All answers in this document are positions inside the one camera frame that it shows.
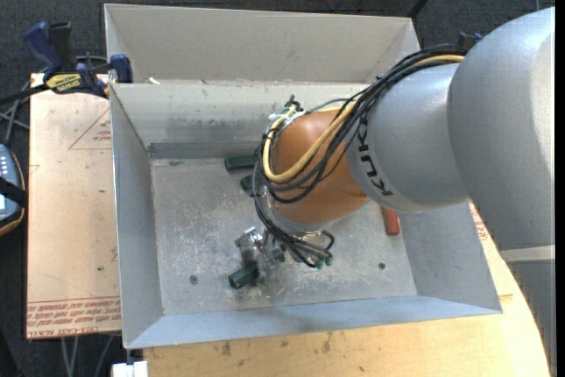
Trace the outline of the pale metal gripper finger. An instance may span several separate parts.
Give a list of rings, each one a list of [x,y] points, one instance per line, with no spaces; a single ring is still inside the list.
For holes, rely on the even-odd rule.
[[[260,245],[260,233],[255,227],[251,227],[235,240],[235,245],[239,249],[242,266],[246,267],[255,262],[255,252]]]
[[[257,262],[260,272],[260,278],[264,279],[267,277],[268,273],[276,267],[274,251],[270,250],[264,253],[258,253]]]

